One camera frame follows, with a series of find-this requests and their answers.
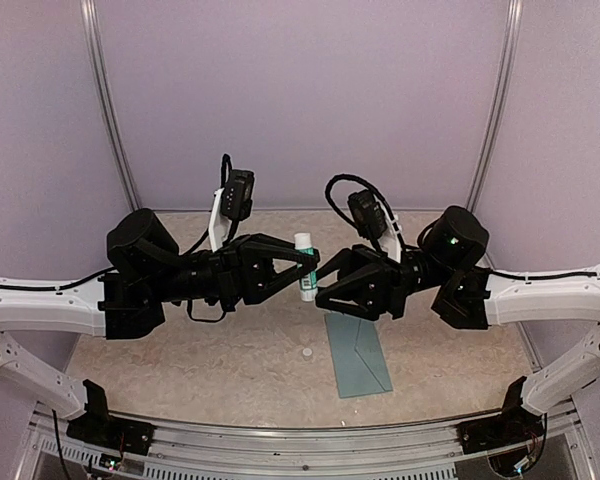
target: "bottle cap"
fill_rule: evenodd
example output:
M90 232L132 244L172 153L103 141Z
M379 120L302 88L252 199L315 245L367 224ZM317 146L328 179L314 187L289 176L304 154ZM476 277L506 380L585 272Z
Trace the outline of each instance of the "bottle cap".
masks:
M306 250L313 247L310 233L296 233L293 238L296 241L296 250Z
M300 298L303 302L313 302L316 299L317 293L317 288L312 288L311 290L300 290Z

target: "black cable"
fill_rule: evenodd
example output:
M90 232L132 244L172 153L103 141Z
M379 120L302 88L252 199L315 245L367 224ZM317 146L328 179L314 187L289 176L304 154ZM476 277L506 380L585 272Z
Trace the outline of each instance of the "black cable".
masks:
M71 475L69 475L69 469L67 469L67 464L64 461L64 455L62 454L62 444L60 443L60 430L58 429L58 414L55 410L53 412L53 428L56 431L56 446L58 447L58 457L60 458L60 465L62 465L62 471L64 472L64 476L67 480L72 480Z
M187 315L189 316L189 320L193 320L194 322L218 323L218 322L221 322L222 320L224 320L224 317L227 316L227 312L223 311L222 315L220 315L220 318L216 318L215 320L207 319L207 318L195 318L193 316L193 300L187 300Z
M527 468L525 471L523 471L522 473L529 472L540 461L540 458L542 457L542 454L544 453L544 447L547 444L547 432L548 431L549 431L549 417L545 413L544 414L544 433L542 434L542 446L540 447L540 452L538 453L538 456L535 458L535 460L533 461L531 466L529 468Z
M370 238L369 242L371 242L371 246L376 252L382 253L382 247L380 246L380 242L377 238Z
M231 226L229 227L229 233L227 234L227 239L222 243L223 245L227 245L233 240L238 233L238 225L240 225L240 220L232 220Z
M350 219L337 205L336 202L333 200L332 196L331 196L331 190L333 190L333 187L336 183L341 182L341 181L348 181L348 182L353 182L353 183L357 183L358 185L362 185L363 187L365 187L366 189L368 189L369 191L371 191L371 193L373 193L373 195L382 203L382 205L384 205L384 208L387 210L387 214L389 215L389 219L391 220L391 225L389 226L389 228L393 228L394 231L396 232L396 236L398 237L398 241L400 242L400 246L402 247L402 250L415 250L416 247L414 247L413 245L408 245L405 241L404 238L402 237L402 233L400 233L399 230L396 229L396 218L393 214L393 210L391 209L391 205L389 205L389 202L387 202L386 198L384 198L384 195L382 195L382 193L380 192L380 190L378 190L378 188L371 184L370 182L368 182L367 180L365 180L362 177L358 177L357 175L352 175L349 173L341 173L338 175L335 175L331 180L329 180L329 182L327 183L325 189L324 189L324 196L327 200L327 203L329 204L329 206L333 209L334 212L336 212L336 214L342 218L345 222L347 222L349 225L351 225L353 228L357 228L356 224L354 223L354 221L352 219Z
M200 248L200 245L202 245L204 243L204 241L207 239L208 236L209 236L209 229L207 228L202 233L202 235L200 235L200 238L198 240L196 240L196 243L191 245L191 248L189 248L189 250L184 252L183 255L190 255L193 252L195 252L198 248Z
M529 281L540 281L540 280L560 280L562 278L569 277L600 277L600 272L588 272L588 271L573 271L573 272L563 272L563 273L555 273L552 275L529 275L525 277L523 275L514 275L506 272L499 272L497 270L492 270L490 268L483 268L485 272L496 275L502 278L508 278L509 280L529 280Z
M80 285L87 283L94 278L97 278L105 273L109 273L114 270L113 267L108 267L103 270L99 270L97 272L92 273L80 280L76 280L75 282L67 283L65 285L56 285L56 286L45 286L45 287L33 287L28 285L5 285L0 283L0 290L15 290L22 292L61 292L63 290L71 290L72 288L79 287Z
M224 186L227 184L227 180L229 179L229 173L231 173L231 170L233 170L231 157L227 153L225 153L224 155L222 155L222 164L220 165L220 188L224 188ZM189 255L195 252L198 248L200 248L200 245L204 243L208 236L209 229L206 228L205 231L202 232L202 235L200 235L200 238L196 240L196 243L194 243L186 252L184 252L183 255Z
M433 226L436 224L437 221L438 220L434 220L429 225L424 227L424 229L422 229L422 231L420 232L420 235L418 235L418 239L416 240L416 245L418 245L418 247L420 249L422 249L422 245L424 244L424 239L426 238L427 234L433 228Z

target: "envelope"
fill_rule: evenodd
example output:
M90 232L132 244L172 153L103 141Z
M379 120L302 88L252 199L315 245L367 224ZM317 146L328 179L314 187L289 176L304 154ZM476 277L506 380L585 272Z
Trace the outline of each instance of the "envelope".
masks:
M391 377L374 322L330 312L325 323L340 398L391 392Z

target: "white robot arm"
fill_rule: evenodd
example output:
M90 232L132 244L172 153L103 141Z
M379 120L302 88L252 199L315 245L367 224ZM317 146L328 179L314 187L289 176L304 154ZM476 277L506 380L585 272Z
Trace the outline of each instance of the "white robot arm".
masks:
M89 380L73 379L27 352L10 331L61 331L136 339L164 321L162 304L204 299L220 304L223 316L237 303L259 304L315 270L319 252L299 252L291 242L264 234L234 238L238 223L251 211L253 172L233 170L224 178L210 229L213 250L184 253L155 213L137 210L107 235L111 268L73 282L11 280L0 277L0 379L25 388L58 416L68 420L67 435L86 443L146 455L153 426L109 414L104 390ZM293 262L278 272L276 260Z
M373 216L365 218L373 221ZM377 226L356 228L374 231ZM402 317L409 295L440 287L432 309L457 329L484 330L523 321L592 323L585 338L558 360L514 382L500 415L460 424L465 453L525 441L530 433L542 435L542 416L600 377L600 264L537 273L477 267L488 239L470 212L452 206L420 234L418 247L403 250L400 262L387 252L354 245L316 272L318 279L338 272L338 280L317 294L318 307L369 320L383 313Z
M484 301L487 323L580 320L592 322L585 338L559 359L530 375L523 383L522 408L540 416L577 390L600 377L600 264L580 271L591 277L564 276L569 272L510 273L527 280L490 275ZM560 277L555 280L529 280Z

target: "purple wall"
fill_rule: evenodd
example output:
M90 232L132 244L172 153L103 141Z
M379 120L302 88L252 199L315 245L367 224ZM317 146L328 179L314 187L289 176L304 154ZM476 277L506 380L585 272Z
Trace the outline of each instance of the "purple wall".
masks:
M0 275L77 278L107 265L126 213L98 109L80 3L0 2ZM62 367L73 335L21 334ZM0 480L33 399L0 383Z
M600 262L600 2L527 2L478 216L500 268ZM550 362L589 325L530 324ZM600 467L600 380L575 395Z
M143 201L209 208L223 152L256 206L325 207L335 173L396 207L464 203L495 88L506 0L98 2Z

